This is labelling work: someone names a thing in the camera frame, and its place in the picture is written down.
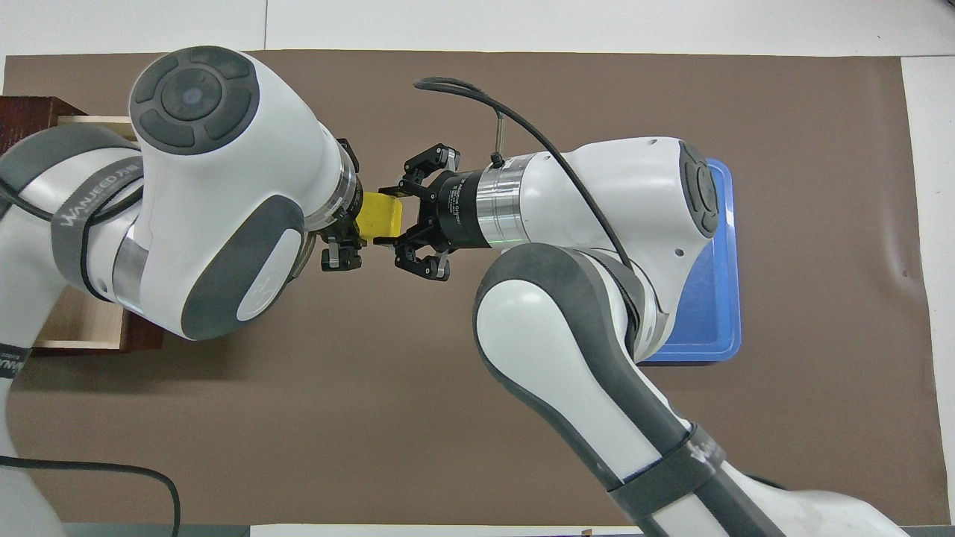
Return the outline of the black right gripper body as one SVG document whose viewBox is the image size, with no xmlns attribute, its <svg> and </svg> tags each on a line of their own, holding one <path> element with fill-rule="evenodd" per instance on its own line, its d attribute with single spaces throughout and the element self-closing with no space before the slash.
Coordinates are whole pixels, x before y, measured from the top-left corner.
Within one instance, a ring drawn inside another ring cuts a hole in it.
<svg viewBox="0 0 955 537">
<path fill-rule="evenodd" d="M 481 176 L 482 170 L 444 171 L 434 181 L 439 190 L 436 200 L 439 229 L 453 249 L 484 248 L 477 210 Z"/>
</svg>

